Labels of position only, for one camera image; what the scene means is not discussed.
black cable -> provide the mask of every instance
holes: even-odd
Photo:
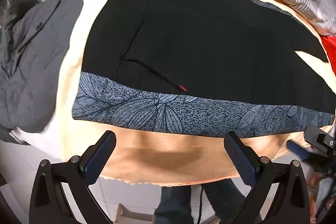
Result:
[[[203,185],[201,188],[201,196],[199,197],[199,213],[198,213],[198,220],[197,220],[197,224],[201,223],[201,217],[202,217],[202,196],[203,196]]]

orange cloth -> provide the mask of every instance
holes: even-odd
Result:
[[[270,2],[290,12],[321,42],[317,32],[295,11],[276,0],[261,1]],[[69,50],[60,69],[54,119],[60,134],[63,160],[68,160],[73,155],[81,155],[106,130],[112,130],[117,135],[117,146],[101,174],[105,178],[128,183],[175,186],[238,176],[224,150],[222,138],[138,131],[73,120],[71,110],[78,90],[85,43],[95,18],[106,2],[107,0],[84,0],[83,9],[73,28]],[[308,64],[314,61],[310,57],[304,58]],[[317,64],[315,71],[319,73],[322,71],[321,67],[327,72],[331,71],[327,63]],[[322,74],[321,77],[329,85],[336,82],[330,79],[329,73]],[[323,130],[328,131],[330,128],[331,126],[326,126]],[[302,132],[248,138],[243,139],[243,142],[250,145],[259,156],[275,159],[287,153],[285,143],[289,139],[307,145]]]

jeans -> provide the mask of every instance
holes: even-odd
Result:
[[[203,184],[215,215],[226,224],[240,208],[245,197],[231,179]],[[190,208],[190,186],[162,187],[161,202],[154,213],[154,224],[194,224]],[[255,220],[260,223],[261,217]]]

white tiled floor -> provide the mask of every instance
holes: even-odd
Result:
[[[8,185],[1,187],[0,190],[22,224],[28,224],[31,190],[39,163],[45,158],[49,159],[51,163],[60,162],[60,160],[53,159],[32,146],[0,141],[0,170],[8,182]],[[277,162],[289,163],[296,158],[294,155],[287,155],[278,159]],[[303,169],[307,172],[307,166],[304,165]],[[244,185],[240,178],[233,179],[233,181],[244,195],[249,193],[251,187]],[[153,214],[161,197],[161,188],[151,184],[130,185],[118,180],[99,178],[89,188],[112,221],[115,221],[118,203],[123,204],[132,212]],[[261,210],[262,217],[265,216],[272,202],[276,188],[276,185],[271,188],[267,201]],[[191,207],[195,221],[197,221],[199,214],[200,189],[201,187],[198,185],[192,187]],[[85,224],[67,184],[64,184],[64,191],[77,220]],[[205,193],[203,193],[202,201],[202,220],[204,220],[214,215],[214,211]]]

gray floral band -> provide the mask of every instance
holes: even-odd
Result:
[[[335,115],[291,105],[254,105],[132,89],[81,72],[72,115],[77,120],[206,137],[233,130],[240,138],[303,131],[331,125]]]

